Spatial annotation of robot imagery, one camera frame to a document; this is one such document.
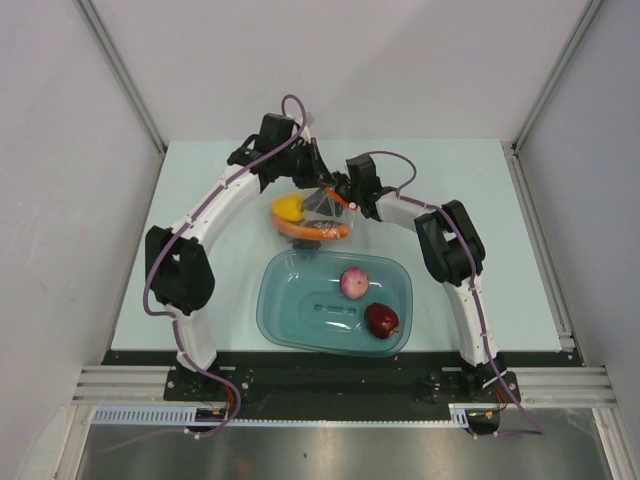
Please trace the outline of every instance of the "plastic bag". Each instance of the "plastic bag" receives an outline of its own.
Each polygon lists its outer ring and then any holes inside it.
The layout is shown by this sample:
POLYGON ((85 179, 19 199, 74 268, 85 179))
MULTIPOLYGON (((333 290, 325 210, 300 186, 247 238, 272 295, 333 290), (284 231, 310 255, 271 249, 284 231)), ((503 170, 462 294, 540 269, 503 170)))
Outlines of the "plastic bag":
POLYGON ((271 222, 294 248, 319 248, 321 242, 347 238, 357 207, 329 188, 306 189, 271 203, 271 222))

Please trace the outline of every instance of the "white wall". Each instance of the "white wall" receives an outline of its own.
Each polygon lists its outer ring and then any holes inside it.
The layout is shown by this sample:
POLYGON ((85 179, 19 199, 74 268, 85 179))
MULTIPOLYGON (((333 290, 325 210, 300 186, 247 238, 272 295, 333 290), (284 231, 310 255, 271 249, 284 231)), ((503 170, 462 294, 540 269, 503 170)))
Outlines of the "white wall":
POLYGON ((0 5, 0 477, 98 361, 159 167, 70 0, 0 5))
POLYGON ((587 0, 96 0, 172 140, 295 92, 319 137, 513 140, 587 0))
POLYGON ((605 4, 523 151, 578 340, 640 447, 640 2, 605 4))

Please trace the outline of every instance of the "black mounting bracket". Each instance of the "black mounting bracket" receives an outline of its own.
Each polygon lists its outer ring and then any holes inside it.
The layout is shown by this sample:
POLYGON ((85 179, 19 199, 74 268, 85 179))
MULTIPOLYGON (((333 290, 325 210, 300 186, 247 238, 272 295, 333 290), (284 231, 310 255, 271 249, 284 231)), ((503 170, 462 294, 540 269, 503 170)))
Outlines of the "black mounting bracket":
MULTIPOLYGON (((460 230, 473 256, 476 272, 480 274, 486 252, 467 210, 458 200, 442 205, 442 209, 460 230)), ((449 282, 459 287, 463 279, 471 276, 471 264, 460 240, 445 238, 445 232, 452 233, 451 226, 440 212, 425 213, 415 219, 415 225, 424 263, 431 276, 440 283, 449 282)))
MULTIPOLYGON (((151 227, 145 236, 145 275, 148 276, 174 232, 151 227)), ((163 305, 171 304, 185 315, 206 305, 213 294, 215 278, 204 247, 196 238, 180 237, 160 263, 151 290, 163 305)))

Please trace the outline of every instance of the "blue plastic tray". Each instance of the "blue plastic tray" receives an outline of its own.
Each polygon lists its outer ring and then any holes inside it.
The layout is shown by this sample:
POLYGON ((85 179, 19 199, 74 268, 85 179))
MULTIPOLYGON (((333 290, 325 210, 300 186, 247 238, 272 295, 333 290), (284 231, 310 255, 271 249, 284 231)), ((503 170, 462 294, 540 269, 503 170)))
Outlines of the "blue plastic tray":
POLYGON ((411 279, 399 263, 368 255, 289 250, 267 266, 256 316, 262 334, 278 345, 385 357, 407 343, 412 314, 411 279), (360 267, 369 275, 369 290, 358 300, 340 291, 340 276, 349 267, 360 267), (364 312, 374 302, 396 312, 397 334, 381 340, 369 332, 364 312))

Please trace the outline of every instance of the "onion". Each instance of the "onion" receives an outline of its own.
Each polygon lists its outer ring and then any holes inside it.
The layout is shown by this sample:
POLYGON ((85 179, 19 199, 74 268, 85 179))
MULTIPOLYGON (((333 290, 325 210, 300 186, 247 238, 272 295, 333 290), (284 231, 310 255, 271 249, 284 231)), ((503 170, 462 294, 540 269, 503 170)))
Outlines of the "onion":
POLYGON ((367 290, 369 290, 369 276, 361 268, 347 268, 340 276, 340 291, 351 300, 362 297, 367 290))

